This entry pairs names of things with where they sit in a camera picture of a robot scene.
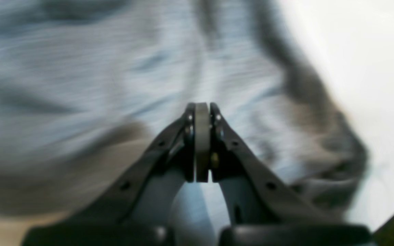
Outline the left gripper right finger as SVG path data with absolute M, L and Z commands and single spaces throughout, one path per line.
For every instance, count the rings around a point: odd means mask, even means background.
M 202 103 L 202 181 L 220 185 L 234 225 L 337 225 L 263 165 L 215 103 Z

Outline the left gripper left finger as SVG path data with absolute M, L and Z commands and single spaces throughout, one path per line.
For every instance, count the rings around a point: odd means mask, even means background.
M 71 217 L 73 225 L 165 226 L 173 200 L 194 179 L 198 110 L 183 115 L 159 133 L 141 157 L 94 202 Z

